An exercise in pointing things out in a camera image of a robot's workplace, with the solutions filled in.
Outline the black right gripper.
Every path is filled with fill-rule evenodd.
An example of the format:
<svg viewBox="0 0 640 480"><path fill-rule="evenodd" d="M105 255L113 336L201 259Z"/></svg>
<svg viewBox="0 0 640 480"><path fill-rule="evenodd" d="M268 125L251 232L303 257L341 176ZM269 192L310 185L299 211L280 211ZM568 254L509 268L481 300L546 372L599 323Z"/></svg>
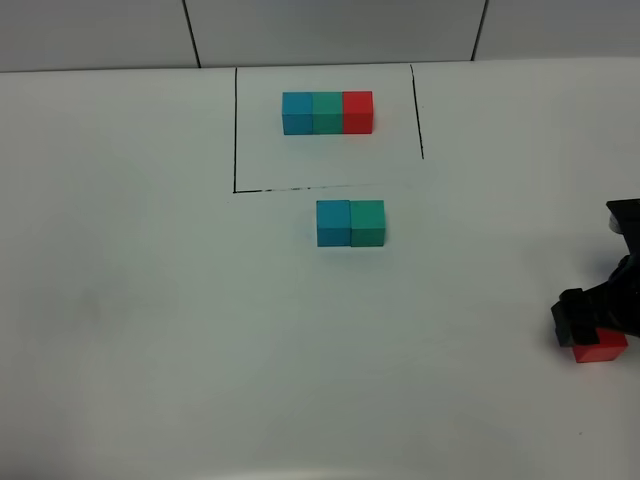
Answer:
<svg viewBox="0 0 640 480"><path fill-rule="evenodd" d="M625 256L608 280L588 289L565 290L552 306L560 347L600 343L597 328L639 336L639 254Z"/></svg>

